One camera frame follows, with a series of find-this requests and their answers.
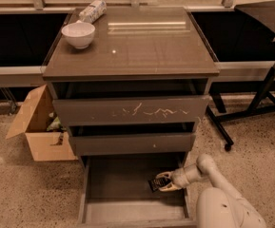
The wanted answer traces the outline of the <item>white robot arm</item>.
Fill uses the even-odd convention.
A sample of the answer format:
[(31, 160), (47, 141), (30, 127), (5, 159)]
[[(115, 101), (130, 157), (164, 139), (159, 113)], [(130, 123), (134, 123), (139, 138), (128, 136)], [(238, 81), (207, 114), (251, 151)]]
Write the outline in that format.
[(225, 178), (208, 154), (190, 166), (166, 171), (155, 177), (161, 192), (187, 188), (196, 181), (209, 180), (211, 186), (197, 199), (197, 228), (266, 228), (258, 211)]

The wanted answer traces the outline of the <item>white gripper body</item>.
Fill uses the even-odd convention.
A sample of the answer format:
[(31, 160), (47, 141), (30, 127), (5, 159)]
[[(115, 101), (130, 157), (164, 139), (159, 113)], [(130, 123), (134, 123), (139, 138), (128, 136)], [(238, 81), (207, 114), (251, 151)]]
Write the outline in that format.
[(178, 168), (172, 172), (171, 179), (177, 188), (186, 188), (194, 182), (195, 168), (193, 166)]

